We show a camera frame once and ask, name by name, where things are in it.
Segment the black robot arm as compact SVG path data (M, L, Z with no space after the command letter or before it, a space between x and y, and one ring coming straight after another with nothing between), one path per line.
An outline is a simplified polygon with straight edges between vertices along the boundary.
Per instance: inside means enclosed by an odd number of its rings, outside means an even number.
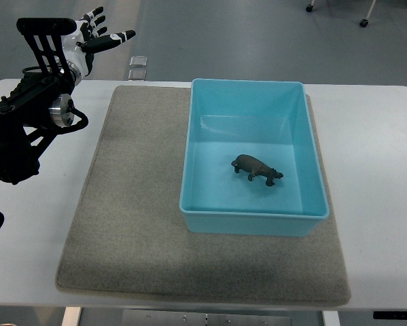
M39 157L59 134L85 128L88 118L69 97L76 80L62 38L77 29L70 18L20 18L16 23L38 65L0 100L0 181L18 184L39 173Z

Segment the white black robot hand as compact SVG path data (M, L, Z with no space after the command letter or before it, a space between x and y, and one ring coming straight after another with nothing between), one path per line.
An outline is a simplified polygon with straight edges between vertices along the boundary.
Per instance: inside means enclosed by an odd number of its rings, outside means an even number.
M103 10L100 6L84 14L75 21L76 30L61 37L75 86L91 73L95 54L116 48L136 35L134 30L107 34L107 27L100 26L106 19Z

